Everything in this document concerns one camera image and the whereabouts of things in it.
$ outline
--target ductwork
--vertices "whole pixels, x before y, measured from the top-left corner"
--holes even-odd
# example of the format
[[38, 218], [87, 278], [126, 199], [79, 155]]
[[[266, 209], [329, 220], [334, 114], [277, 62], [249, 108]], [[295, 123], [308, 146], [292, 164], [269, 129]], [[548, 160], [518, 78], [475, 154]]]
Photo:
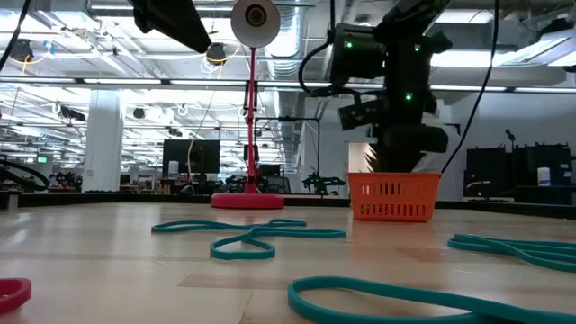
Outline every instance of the ductwork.
[[[302, 9], [298, 7], [278, 7], [281, 26], [278, 37], [265, 50], [273, 58], [298, 58], [302, 47]], [[273, 80], [293, 81], [298, 77], [298, 61], [268, 61], [270, 77]], [[278, 115], [302, 117], [304, 111], [304, 96], [302, 93], [278, 93]], [[302, 124], [296, 125], [299, 131]], [[280, 124], [280, 135], [286, 161], [286, 168], [294, 165], [298, 152], [298, 136], [294, 133], [294, 125]]]

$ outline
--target pipe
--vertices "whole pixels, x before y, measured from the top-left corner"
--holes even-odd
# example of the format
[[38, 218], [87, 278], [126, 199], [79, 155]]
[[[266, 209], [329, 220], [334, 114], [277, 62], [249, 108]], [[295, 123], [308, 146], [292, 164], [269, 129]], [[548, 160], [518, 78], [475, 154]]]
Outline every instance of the pipe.
[[[275, 81], [294, 80], [298, 75], [300, 60], [279, 61], [275, 59], [296, 59], [301, 56], [302, 51], [302, 21], [303, 10], [298, 7], [278, 7], [280, 12], [280, 31], [275, 40], [265, 51], [274, 60], [267, 61], [270, 77]], [[299, 116], [303, 112], [303, 94], [298, 93], [278, 93], [278, 113], [279, 116]], [[280, 124], [280, 137], [282, 134], [290, 134], [292, 125]], [[283, 140], [284, 159], [288, 165], [293, 164], [299, 144], [293, 141]]]

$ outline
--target plastic basket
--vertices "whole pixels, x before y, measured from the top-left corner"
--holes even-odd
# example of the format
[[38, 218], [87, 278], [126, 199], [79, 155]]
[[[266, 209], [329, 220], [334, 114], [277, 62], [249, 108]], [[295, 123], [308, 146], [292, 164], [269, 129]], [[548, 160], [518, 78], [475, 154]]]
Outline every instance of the plastic basket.
[[436, 173], [350, 173], [350, 198], [358, 221], [430, 221], [438, 191]]

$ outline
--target fluorescent light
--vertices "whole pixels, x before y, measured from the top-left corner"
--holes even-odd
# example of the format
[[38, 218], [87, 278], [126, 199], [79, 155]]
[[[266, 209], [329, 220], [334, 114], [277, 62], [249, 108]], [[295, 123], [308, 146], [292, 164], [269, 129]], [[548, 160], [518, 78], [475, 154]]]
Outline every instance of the fluorescent light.
[[[306, 82], [307, 87], [324, 87], [327, 86], [326, 82]], [[293, 88], [300, 88], [300, 83], [298, 82], [289, 82], [289, 81], [258, 81], [258, 87], [293, 87]]]
[[448, 9], [444, 10], [435, 23], [489, 23], [494, 15], [483, 9]]
[[226, 81], [226, 80], [170, 80], [170, 83], [174, 86], [245, 86], [246, 85], [246, 81]]
[[542, 88], [542, 87], [517, 87], [516, 93], [525, 94], [558, 94], [558, 95], [576, 95], [576, 88]]
[[488, 50], [447, 50], [434, 54], [430, 61], [431, 66], [440, 68], [487, 68], [490, 63], [491, 53]]
[[504, 54], [500, 58], [501, 65], [518, 65], [527, 64], [530, 60], [546, 53], [548, 50], [560, 45], [568, 40], [567, 38], [559, 38], [555, 40], [541, 40], [536, 44], [532, 44], [517, 52]]
[[9, 114], [3, 114], [2, 119], [8, 120], [8, 121], [14, 121], [14, 122], [24, 122], [24, 119], [18, 118], [16, 116], [11, 116]]
[[39, 131], [29, 128], [29, 127], [21, 127], [21, 126], [14, 126], [14, 131], [26, 136], [33, 136], [33, 137], [40, 137], [42, 133]]
[[91, 5], [93, 10], [134, 10], [131, 5]]
[[[481, 86], [474, 85], [431, 85], [432, 91], [463, 91], [463, 92], [479, 92], [482, 90]], [[504, 86], [486, 86], [486, 92], [504, 92]]]
[[36, 153], [5, 153], [8, 157], [13, 158], [36, 158]]
[[74, 80], [73, 78], [65, 78], [65, 77], [0, 76], [0, 82], [69, 84], [69, 83], [75, 83], [76, 80]]
[[70, 159], [70, 160], [58, 159], [58, 160], [56, 160], [56, 161], [54, 161], [54, 162], [63, 163], [63, 164], [78, 164], [78, 163], [81, 163], [81, 161], [74, 160], [74, 159]]
[[160, 85], [162, 81], [157, 79], [84, 79], [84, 82], [88, 84], [101, 84], [101, 85], [113, 85], [113, 84], [125, 84], [125, 85]]
[[227, 11], [232, 11], [232, 6], [208, 6], [208, 5], [197, 5], [196, 6], [196, 11], [223, 11], [223, 12], [227, 12]]
[[550, 67], [572, 67], [576, 65], [576, 51], [550, 63]]
[[81, 153], [84, 152], [82, 149], [76, 149], [76, 148], [64, 147], [64, 149], [65, 149], [66, 151], [73, 152], [73, 153], [77, 153], [77, 154], [81, 154]]
[[128, 151], [150, 151], [149, 148], [143, 148], [143, 147], [123, 147], [122, 149]]
[[[18, 23], [20, 18], [20, 13], [15, 10], [5, 10], [4, 8], [0, 11], [0, 32], [10, 32], [14, 30], [14, 26]], [[26, 15], [24, 21], [22, 22], [22, 32], [51, 32], [50, 28], [43, 25], [41, 22]]]

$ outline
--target resistance band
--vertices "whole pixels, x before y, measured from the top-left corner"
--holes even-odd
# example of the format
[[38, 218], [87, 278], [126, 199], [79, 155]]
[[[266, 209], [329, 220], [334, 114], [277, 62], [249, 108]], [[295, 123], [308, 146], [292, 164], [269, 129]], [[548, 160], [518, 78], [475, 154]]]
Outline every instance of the resistance band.
[[[223, 238], [210, 244], [210, 255], [225, 260], [262, 260], [274, 257], [276, 248], [270, 243], [256, 239], [258, 237], [290, 237], [309, 239], [345, 238], [343, 230], [335, 229], [278, 229], [279, 227], [306, 227], [306, 221], [299, 220], [270, 220], [264, 224], [232, 225], [210, 220], [180, 220], [171, 221], [152, 227], [152, 233], [174, 233], [191, 230], [247, 230], [246, 233], [231, 238]], [[230, 243], [242, 241], [262, 248], [264, 251], [224, 252], [218, 248]]]
[[576, 273], [576, 244], [552, 241], [483, 238], [456, 234], [448, 241], [450, 248], [520, 257], [549, 269]]
[[[470, 311], [465, 314], [403, 318], [359, 315], [327, 310], [305, 301], [298, 293], [313, 289], [348, 289], [405, 301], [452, 307]], [[433, 292], [386, 283], [337, 276], [318, 276], [295, 280], [288, 287], [288, 303], [293, 311], [319, 324], [493, 324], [493, 323], [576, 323], [576, 316], [544, 310], [528, 310], [495, 301], [485, 301], [447, 292]]]

